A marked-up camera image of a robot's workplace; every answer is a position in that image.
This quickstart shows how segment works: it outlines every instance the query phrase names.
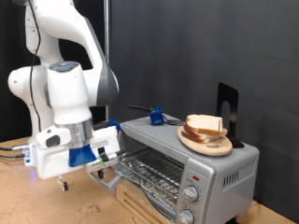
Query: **blue gripper part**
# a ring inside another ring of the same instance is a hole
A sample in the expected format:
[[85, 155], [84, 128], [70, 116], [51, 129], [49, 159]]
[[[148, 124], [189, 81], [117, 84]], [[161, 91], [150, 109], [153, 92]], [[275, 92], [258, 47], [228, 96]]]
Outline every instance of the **blue gripper part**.
[[118, 130], [118, 132], [121, 130], [121, 125], [119, 122], [115, 121], [114, 119], [109, 119], [109, 125], [110, 126], [116, 126], [116, 129]]
[[93, 154], [90, 145], [85, 147], [70, 148], [69, 149], [69, 161], [68, 164], [71, 167], [83, 165], [92, 161], [95, 161], [96, 158]]
[[163, 112], [160, 106], [153, 107], [153, 111], [149, 112], [149, 116], [152, 125], [165, 123]]

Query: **toast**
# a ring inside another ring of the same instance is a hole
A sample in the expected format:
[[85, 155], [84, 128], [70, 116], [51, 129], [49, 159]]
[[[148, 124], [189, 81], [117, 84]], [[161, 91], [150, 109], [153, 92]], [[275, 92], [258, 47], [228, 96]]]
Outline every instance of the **toast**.
[[[194, 138], [197, 138], [199, 140], [203, 140], [203, 139], [207, 139], [207, 138], [217, 138], [218, 135], [212, 135], [212, 134], [206, 134], [206, 133], [192, 133], [186, 130], [185, 126], [184, 126], [184, 132], [191, 135]], [[227, 129], [223, 129], [223, 134], [220, 135], [220, 137], [223, 137], [227, 134]]]
[[[225, 136], [225, 134], [227, 133], [227, 130], [224, 129], [223, 135], [220, 135], [219, 138]], [[185, 138], [188, 138], [189, 140], [192, 140], [194, 142], [198, 142], [198, 143], [209, 143], [211, 141], [217, 140], [218, 136], [216, 135], [210, 135], [210, 134], [201, 134], [201, 135], [205, 135], [205, 136], [209, 136], [208, 138], [205, 139], [199, 139], [196, 137], [197, 133], [190, 133], [187, 132], [185, 130], [181, 131], [181, 135]]]
[[221, 117], [189, 115], [186, 118], [184, 128], [190, 133], [223, 135], [223, 122]]

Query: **toaster oven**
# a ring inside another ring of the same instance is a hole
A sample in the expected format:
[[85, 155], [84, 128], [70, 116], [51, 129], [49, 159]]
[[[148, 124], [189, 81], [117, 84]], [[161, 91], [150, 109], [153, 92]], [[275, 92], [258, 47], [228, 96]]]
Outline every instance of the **toaster oven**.
[[178, 139], [178, 126], [152, 126], [150, 118], [121, 124], [130, 149], [116, 170], [142, 188], [175, 223], [223, 224], [251, 206], [259, 150], [244, 144], [222, 157], [199, 154]]

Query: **toaster oven knob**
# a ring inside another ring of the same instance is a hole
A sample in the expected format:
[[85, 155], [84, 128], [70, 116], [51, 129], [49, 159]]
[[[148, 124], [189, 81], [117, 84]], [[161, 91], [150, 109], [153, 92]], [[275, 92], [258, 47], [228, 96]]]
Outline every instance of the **toaster oven knob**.
[[198, 192], [195, 187], [187, 187], [183, 190], [182, 194], [191, 203], [195, 203], [198, 199]]
[[185, 210], [178, 214], [178, 223], [179, 224], [193, 224], [194, 217], [191, 211]]

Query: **wooden surface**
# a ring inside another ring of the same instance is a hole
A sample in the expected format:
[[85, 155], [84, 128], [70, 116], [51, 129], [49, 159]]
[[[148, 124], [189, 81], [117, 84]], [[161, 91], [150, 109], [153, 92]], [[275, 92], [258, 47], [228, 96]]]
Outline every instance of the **wooden surface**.
[[[27, 138], [0, 144], [12, 147]], [[1, 151], [1, 155], [20, 152]], [[108, 170], [106, 181], [115, 174]], [[7, 224], [141, 224], [144, 223], [107, 189], [91, 180], [82, 170], [63, 175], [69, 191], [62, 192], [54, 178], [39, 179], [35, 168], [23, 159], [0, 158], [0, 223]], [[294, 224], [287, 218], [253, 202], [241, 224]]]
[[221, 147], [208, 147], [208, 146], [214, 146], [218, 144], [218, 141], [211, 141], [209, 143], [198, 143], [194, 142], [193, 140], [190, 140], [188, 138], [185, 138], [181, 135], [181, 131], [183, 131], [183, 126], [180, 126], [178, 128], [178, 138], [179, 140], [188, 148], [197, 151], [199, 153], [209, 155], [209, 156], [224, 156], [229, 154], [232, 151], [232, 143], [227, 137], [221, 137], [219, 139], [219, 143]]

